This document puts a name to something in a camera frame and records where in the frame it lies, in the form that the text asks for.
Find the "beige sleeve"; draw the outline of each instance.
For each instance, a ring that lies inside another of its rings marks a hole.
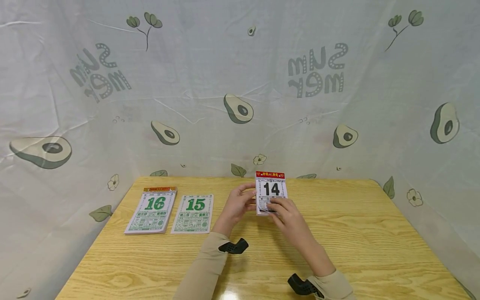
[[[223,234],[210,232],[200,253],[180,282],[173,300],[211,300],[218,276],[222,274],[228,253],[218,247],[229,242]]]
[[[319,298],[315,295],[316,299],[325,300],[355,300],[353,295],[353,289],[345,276],[338,270],[333,274],[325,277],[310,276],[308,278],[310,282],[317,287],[319,291],[325,296],[325,298]]]

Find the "person's right hand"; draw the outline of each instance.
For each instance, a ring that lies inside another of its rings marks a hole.
[[[297,250],[302,253],[314,244],[317,244],[310,228],[305,222],[298,208],[292,200],[287,198],[270,198],[267,207],[277,214],[270,213],[273,222]]]
[[[286,198],[271,198],[270,202],[271,204],[267,204],[267,207],[278,214],[277,216],[270,213],[270,216],[285,238],[305,258],[313,274],[323,277],[335,272],[335,266],[328,258],[327,252],[317,243],[293,201]]]

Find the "calendar page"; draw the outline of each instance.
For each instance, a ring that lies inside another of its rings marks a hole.
[[[125,234],[165,233],[177,187],[144,188]]]
[[[260,172],[255,174],[257,189],[257,216],[268,216],[275,212],[267,208],[270,198],[288,198],[285,174],[276,172]]]
[[[179,204],[171,234],[210,232],[213,195],[184,195]]]

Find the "green number 16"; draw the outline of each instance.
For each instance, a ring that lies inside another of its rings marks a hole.
[[[190,199],[190,200],[188,201],[187,210],[193,210],[193,209],[195,209],[195,210],[202,210],[202,209],[205,208],[205,203],[204,203],[205,199],[197,199],[197,202],[195,203],[195,207],[193,206],[193,201],[194,201],[194,200],[195,200],[195,199]]]
[[[148,206],[145,209],[152,209],[152,205],[154,209],[162,209],[165,205],[165,197],[160,197],[155,200],[155,198],[148,199]]]

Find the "hand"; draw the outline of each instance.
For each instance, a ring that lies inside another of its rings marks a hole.
[[[273,222],[303,258],[307,261],[313,273],[323,277],[335,272],[325,249],[315,240],[310,228],[292,200],[287,198],[270,198],[267,207],[277,212],[269,213]]]
[[[316,242],[307,222],[305,222],[305,219],[292,200],[287,198],[270,198],[270,202],[267,204],[267,207],[275,210],[278,215],[272,213],[269,213],[269,215],[293,247],[302,253],[304,248]]]
[[[253,197],[257,194],[257,191],[246,191],[246,189],[254,187],[255,182],[245,183],[230,192],[223,211],[213,226],[213,232],[229,237],[233,227],[240,222],[243,215],[256,209]]]

